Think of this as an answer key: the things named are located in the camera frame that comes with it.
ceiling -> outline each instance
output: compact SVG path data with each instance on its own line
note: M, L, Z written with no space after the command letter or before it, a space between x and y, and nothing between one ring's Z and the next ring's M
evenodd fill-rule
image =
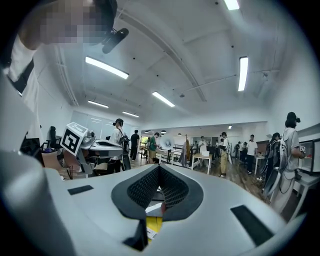
M101 44L63 50L80 105L95 101L114 114L137 114L143 122L265 104L287 43L288 19L278 8L262 0L238 0L240 9L233 11L223 0L117 2L114 28L127 28L129 35L111 53L104 54ZM129 73L128 79L86 64L85 56ZM248 76L245 90L238 92L243 56L249 57ZM175 107L152 96L154 91Z

bag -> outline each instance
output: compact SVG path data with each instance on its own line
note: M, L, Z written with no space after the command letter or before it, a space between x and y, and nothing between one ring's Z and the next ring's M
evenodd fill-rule
M121 133L121 138L119 140L119 145L123 148L123 155L128 155L129 154L129 142L130 139L128 138L128 136L126 135L126 133L122 133L121 129L118 128L118 130Z
M280 140L279 153L280 153L279 171L283 172L288 165L288 149L287 149L286 140L284 140L283 135Z

white wall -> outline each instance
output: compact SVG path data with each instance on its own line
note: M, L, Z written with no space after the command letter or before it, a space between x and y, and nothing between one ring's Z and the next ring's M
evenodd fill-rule
M65 126L70 122L73 112L66 93L59 85L59 79L52 64L48 61L46 48L40 49L34 55L34 68L39 82L38 95L38 115L42 126L41 131L44 139L49 139L49 129L51 126L56 128L56 135L62 135Z
M291 29L286 55L270 98L270 134L283 133L289 112L301 119L298 131L320 123L320 73L313 50L302 34Z

